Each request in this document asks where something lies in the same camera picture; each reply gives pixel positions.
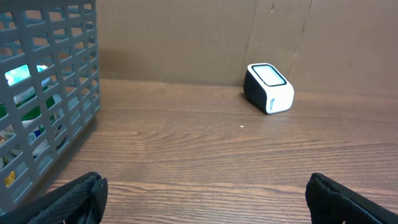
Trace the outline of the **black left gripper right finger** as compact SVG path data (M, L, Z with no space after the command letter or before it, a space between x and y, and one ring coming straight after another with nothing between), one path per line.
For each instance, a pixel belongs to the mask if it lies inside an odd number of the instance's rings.
M397 214L321 173L313 173L305 199L313 224L397 224Z

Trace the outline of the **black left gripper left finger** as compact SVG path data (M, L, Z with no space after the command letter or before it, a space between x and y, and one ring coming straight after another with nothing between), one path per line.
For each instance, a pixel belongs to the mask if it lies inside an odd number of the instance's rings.
M37 200L1 215L1 224L101 223L108 199L108 181L89 172Z

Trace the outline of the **yellow dish soap bottle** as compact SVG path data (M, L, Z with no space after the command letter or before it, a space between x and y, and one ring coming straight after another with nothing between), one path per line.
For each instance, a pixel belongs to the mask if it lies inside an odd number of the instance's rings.
M4 185L9 188L16 180L16 173L14 171L10 172L4 179Z

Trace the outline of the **green lid white jar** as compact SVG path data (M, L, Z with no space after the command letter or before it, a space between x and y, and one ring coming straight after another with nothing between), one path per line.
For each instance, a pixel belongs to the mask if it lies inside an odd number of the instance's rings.
M26 103L28 103L30 100L33 100L36 97L35 91L33 87L28 88L27 90L22 91L18 95L14 97L14 101L16 103L17 107L20 107ZM47 108L51 108L55 104L54 98L51 96L46 100L46 106ZM30 126L42 113L40 112L40 106L36 106L26 114L22 115L21 122L23 127L28 127ZM6 107L4 103L1 103L1 118L5 117L7 115ZM50 116L50 122L53 124L56 122L56 120L59 118L59 113L56 112L55 114ZM36 141L37 138L39 138L45 131L45 126L43 123L39 124L36 128L34 128L29 134L27 134L27 140L28 143L31 145L34 141ZM9 125L3 130L1 130L1 145L6 143L10 138L12 138L15 135L15 129L13 125ZM36 158L39 156L41 153L43 153L46 148L49 147L49 141L47 139L44 139L32 152L32 157ZM15 146L12 147L7 152L3 152L1 155L5 156L6 154L13 154L15 156L18 156L21 153L21 144L17 143Z

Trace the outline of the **teal snack packet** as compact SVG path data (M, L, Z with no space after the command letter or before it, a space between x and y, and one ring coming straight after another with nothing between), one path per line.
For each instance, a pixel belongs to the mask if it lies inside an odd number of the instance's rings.
M48 67L46 65L37 65L37 71L42 72L46 70ZM27 65L23 65L21 67L15 68L5 73L5 77L9 86L13 86L16 83L19 83L30 77L29 68ZM48 85L51 78L48 77L45 80L41 81L42 86Z

